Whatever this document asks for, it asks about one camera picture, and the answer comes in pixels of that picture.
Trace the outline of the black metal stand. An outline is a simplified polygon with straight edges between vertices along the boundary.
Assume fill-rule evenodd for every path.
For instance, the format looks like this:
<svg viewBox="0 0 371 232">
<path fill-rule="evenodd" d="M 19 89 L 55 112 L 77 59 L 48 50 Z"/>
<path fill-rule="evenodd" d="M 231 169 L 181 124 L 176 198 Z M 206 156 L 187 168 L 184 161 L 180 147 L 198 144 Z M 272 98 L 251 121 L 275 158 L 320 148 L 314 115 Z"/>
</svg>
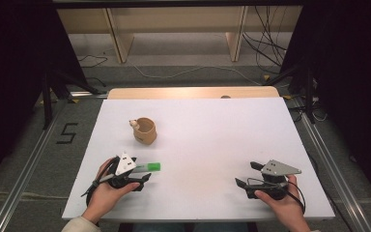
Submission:
<svg viewBox="0 0 371 232">
<path fill-rule="evenodd" d="M 304 93 L 305 104 L 301 110 L 305 113 L 311 124 L 315 123 L 313 112 L 313 71 L 308 65 L 297 64 L 281 72 L 277 77 L 267 80 L 265 86 L 273 86 L 286 77 L 292 77 L 288 86 L 290 94 Z"/>
<path fill-rule="evenodd" d="M 85 76 L 80 77 L 70 75 L 60 69 L 48 66 L 44 68 L 42 77 L 42 96 L 44 109 L 44 126 L 46 130 L 53 121 L 51 93 L 54 93 L 60 100 L 66 100 L 71 96 L 71 91 L 67 85 L 77 86 L 90 94 L 102 95 L 104 91 L 90 86 L 85 80 Z"/>
</svg>

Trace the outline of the white table cover board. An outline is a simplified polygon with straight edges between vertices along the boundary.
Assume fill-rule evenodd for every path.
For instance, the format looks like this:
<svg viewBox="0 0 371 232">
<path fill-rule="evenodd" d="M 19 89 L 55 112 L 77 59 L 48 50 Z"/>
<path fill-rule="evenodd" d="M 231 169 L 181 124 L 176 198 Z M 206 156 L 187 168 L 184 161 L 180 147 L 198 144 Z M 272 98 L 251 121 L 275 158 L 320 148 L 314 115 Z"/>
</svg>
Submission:
<svg viewBox="0 0 371 232">
<path fill-rule="evenodd" d="M 138 142 L 130 120 L 157 127 L 151 145 Z M 287 106 L 281 98 L 106 100 L 75 178 L 63 217 L 86 208 L 84 192 L 102 163 L 128 153 L 140 163 L 159 162 L 140 192 L 124 196 L 107 218 L 130 222 L 259 221 L 273 217 L 235 179 L 254 182 L 256 161 L 278 160 L 301 170 L 299 187 L 308 219 L 333 218 Z"/>
</svg>

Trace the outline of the aluminium floor rail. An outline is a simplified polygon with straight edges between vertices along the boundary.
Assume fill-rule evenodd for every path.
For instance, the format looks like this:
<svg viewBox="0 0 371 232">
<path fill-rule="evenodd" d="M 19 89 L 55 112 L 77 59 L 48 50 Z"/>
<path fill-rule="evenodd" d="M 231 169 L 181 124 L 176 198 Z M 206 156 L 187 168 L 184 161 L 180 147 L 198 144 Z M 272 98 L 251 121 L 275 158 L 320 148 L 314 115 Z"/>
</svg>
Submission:
<svg viewBox="0 0 371 232">
<path fill-rule="evenodd" d="M 58 101 L 54 106 L 54 116 L 48 123 L 47 127 L 41 133 L 38 142 L 36 143 L 33 151 L 29 155 L 28 160 L 22 168 L 19 176 L 17 177 L 11 191 L 4 198 L 4 202 L 0 208 L 0 232 L 5 232 L 14 211 L 21 199 L 22 193 L 25 191 L 29 181 L 35 172 L 35 169 L 43 155 L 51 134 L 57 124 L 59 115 L 67 104 L 66 100 Z"/>
<path fill-rule="evenodd" d="M 307 135 L 312 140 L 318 157 L 321 159 L 321 162 L 324 165 L 324 168 L 326 169 L 330 180 L 335 186 L 335 190 L 337 191 L 339 198 L 352 221 L 352 225 L 355 227 L 354 232 L 371 232 L 371 223 L 367 215 L 357 201 L 357 198 L 351 190 L 350 185 L 346 183 L 342 169 L 335 162 L 325 140 L 317 129 L 317 125 L 313 124 L 313 120 L 313 114 L 310 114 L 309 116 L 303 114 L 301 116 L 301 122 L 307 131 Z"/>
</svg>

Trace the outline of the wooden table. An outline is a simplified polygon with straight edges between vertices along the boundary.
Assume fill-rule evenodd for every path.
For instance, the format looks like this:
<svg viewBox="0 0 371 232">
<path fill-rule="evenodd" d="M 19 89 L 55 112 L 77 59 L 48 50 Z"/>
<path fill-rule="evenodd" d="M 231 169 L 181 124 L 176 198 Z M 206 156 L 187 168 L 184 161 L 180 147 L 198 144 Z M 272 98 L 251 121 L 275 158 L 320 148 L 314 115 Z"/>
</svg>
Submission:
<svg viewBox="0 0 371 232">
<path fill-rule="evenodd" d="M 278 98 L 272 86 L 115 88 L 109 100 Z"/>
</svg>

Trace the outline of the tan cup with bear figure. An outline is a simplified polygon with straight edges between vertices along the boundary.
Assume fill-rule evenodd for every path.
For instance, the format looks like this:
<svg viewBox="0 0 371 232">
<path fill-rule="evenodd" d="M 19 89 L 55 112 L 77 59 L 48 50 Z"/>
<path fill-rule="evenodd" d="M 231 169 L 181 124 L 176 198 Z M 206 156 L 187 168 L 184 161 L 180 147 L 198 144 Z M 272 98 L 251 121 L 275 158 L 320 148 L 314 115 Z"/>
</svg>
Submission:
<svg viewBox="0 0 371 232">
<path fill-rule="evenodd" d="M 149 118 L 130 120 L 129 125 L 133 129 L 134 138 L 145 145 L 151 145 L 157 139 L 157 127 Z"/>
</svg>

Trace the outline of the green capped marker pen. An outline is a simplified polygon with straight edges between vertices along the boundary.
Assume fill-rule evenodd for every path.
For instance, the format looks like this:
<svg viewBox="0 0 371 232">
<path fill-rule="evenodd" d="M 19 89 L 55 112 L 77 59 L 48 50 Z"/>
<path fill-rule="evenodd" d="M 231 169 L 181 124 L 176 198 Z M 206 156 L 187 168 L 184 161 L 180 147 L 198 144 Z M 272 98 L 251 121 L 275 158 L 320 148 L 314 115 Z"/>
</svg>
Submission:
<svg viewBox="0 0 371 232">
<path fill-rule="evenodd" d="M 132 170 L 133 173 L 143 173 L 143 172 L 154 172 L 160 170 L 159 162 L 149 162 L 137 164 L 136 167 Z"/>
</svg>

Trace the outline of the black curtain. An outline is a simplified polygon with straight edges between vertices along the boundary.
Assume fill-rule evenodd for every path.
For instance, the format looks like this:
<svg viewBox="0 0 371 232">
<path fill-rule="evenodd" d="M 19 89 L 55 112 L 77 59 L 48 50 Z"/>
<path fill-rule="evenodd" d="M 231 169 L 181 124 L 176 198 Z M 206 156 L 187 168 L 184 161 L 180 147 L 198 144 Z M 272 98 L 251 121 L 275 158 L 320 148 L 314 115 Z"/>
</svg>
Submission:
<svg viewBox="0 0 371 232">
<path fill-rule="evenodd" d="M 371 184 L 371 0 L 300 0 L 283 70 L 307 61 L 320 98 Z"/>
<path fill-rule="evenodd" d="M 50 0 L 0 0 L 0 163 L 13 148 L 42 91 L 64 96 L 57 74 L 85 82 L 68 34 Z"/>
</svg>

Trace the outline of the light wooden shelf unit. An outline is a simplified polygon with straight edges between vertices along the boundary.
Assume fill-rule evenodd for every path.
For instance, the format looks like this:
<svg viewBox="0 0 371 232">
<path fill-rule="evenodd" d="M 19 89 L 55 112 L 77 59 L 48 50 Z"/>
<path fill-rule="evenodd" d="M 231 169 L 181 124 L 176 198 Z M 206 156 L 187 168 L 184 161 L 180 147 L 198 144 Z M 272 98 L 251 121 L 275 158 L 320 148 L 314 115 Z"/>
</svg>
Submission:
<svg viewBox="0 0 371 232">
<path fill-rule="evenodd" d="M 127 61 L 138 33 L 225 34 L 233 62 L 239 60 L 244 32 L 260 32 L 266 24 L 272 32 L 292 32 L 301 6 L 159 7 L 60 10 L 58 15 L 69 34 L 108 34 L 117 61 Z"/>
</svg>

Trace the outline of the person's left hand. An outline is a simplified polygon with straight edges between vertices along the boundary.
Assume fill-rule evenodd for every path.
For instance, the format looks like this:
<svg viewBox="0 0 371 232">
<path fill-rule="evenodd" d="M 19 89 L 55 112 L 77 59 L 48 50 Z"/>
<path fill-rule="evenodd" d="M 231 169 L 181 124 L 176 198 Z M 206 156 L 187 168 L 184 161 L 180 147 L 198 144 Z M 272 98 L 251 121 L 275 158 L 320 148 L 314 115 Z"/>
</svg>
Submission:
<svg viewBox="0 0 371 232">
<path fill-rule="evenodd" d="M 139 183 L 130 183 L 123 188 L 113 188 L 107 183 L 100 184 L 93 192 L 89 205 L 81 215 L 96 224 L 109 213 L 118 201 L 139 187 Z"/>
</svg>

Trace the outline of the person's right hand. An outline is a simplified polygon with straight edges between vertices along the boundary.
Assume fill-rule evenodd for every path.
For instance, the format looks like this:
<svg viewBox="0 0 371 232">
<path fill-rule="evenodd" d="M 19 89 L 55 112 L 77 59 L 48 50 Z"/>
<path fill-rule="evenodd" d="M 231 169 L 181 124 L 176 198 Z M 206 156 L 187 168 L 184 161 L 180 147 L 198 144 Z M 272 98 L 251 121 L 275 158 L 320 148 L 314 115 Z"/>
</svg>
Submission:
<svg viewBox="0 0 371 232">
<path fill-rule="evenodd" d="M 310 232 L 302 212 L 301 205 L 291 196 L 287 195 L 281 200 L 274 200 L 263 191 L 256 190 L 255 195 L 271 207 L 277 219 L 290 232 Z"/>
</svg>

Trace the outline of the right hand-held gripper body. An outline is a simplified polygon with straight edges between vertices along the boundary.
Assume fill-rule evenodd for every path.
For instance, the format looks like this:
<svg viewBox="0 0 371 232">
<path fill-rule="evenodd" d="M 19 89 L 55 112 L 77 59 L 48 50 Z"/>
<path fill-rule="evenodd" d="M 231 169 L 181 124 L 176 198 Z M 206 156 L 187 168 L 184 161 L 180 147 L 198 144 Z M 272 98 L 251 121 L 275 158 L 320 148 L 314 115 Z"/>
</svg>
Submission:
<svg viewBox="0 0 371 232">
<path fill-rule="evenodd" d="M 301 170 L 275 159 L 269 160 L 261 172 L 263 180 L 259 185 L 248 184 L 246 190 L 248 198 L 256 198 L 256 190 L 264 191 L 274 200 L 281 200 L 288 190 L 287 175 L 300 174 Z"/>
</svg>

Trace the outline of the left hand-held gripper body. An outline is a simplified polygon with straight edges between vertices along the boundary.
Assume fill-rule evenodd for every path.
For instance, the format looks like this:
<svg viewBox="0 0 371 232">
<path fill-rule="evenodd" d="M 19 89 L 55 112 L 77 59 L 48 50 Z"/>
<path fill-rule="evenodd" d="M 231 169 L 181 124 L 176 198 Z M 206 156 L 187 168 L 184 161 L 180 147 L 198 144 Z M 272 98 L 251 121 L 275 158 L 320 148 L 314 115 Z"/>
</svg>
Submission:
<svg viewBox="0 0 371 232">
<path fill-rule="evenodd" d="M 138 183 L 139 186 L 135 191 L 143 189 L 143 180 L 131 178 L 129 174 L 136 167 L 134 160 L 126 153 L 122 153 L 120 157 L 112 160 L 111 166 L 108 168 L 107 173 L 111 176 L 108 184 L 115 188 L 120 189 L 131 183 Z"/>
</svg>

